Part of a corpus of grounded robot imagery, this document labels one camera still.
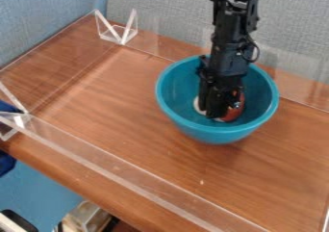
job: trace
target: wooden table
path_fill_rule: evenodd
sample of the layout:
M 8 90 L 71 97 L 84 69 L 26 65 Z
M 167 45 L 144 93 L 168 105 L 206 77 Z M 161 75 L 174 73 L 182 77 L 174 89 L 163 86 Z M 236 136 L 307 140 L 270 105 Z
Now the wooden table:
M 84 18 L 1 73 L 32 114 L 270 231 L 319 231 L 329 194 L 327 86 L 264 67 L 290 100 L 281 99 L 273 119 L 244 140 L 198 143 L 153 98 L 171 61 L 100 41 L 93 24 Z M 171 60 L 204 52 L 159 39 L 157 54 Z M 1 149 L 137 229 L 203 231 L 26 136 L 1 142 Z

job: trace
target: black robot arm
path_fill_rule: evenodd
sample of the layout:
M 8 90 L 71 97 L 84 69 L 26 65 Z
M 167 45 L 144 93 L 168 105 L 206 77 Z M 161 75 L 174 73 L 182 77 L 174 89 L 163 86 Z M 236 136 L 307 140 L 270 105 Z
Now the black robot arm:
M 198 109 L 208 118 L 224 118 L 244 106 L 242 77 L 255 62 L 259 49 L 250 33 L 256 30 L 258 0 L 214 2 L 212 51 L 200 57 Z

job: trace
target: teal bowl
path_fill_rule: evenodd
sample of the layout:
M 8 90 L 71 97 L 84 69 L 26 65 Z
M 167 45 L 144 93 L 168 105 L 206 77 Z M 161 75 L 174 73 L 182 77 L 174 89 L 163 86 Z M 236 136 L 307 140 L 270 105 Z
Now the teal bowl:
M 216 122 L 199 115 L 192 107 L 199 77 L 199 57 L 171 64 L 156 81 L 159 107 L 184 134 L 199 142 L 224 144 L 244 138 L 271 118 L 279 105 L 279 91 L 268 74 L 254 64 L 243 78 L 246 108 L 234 122 Z

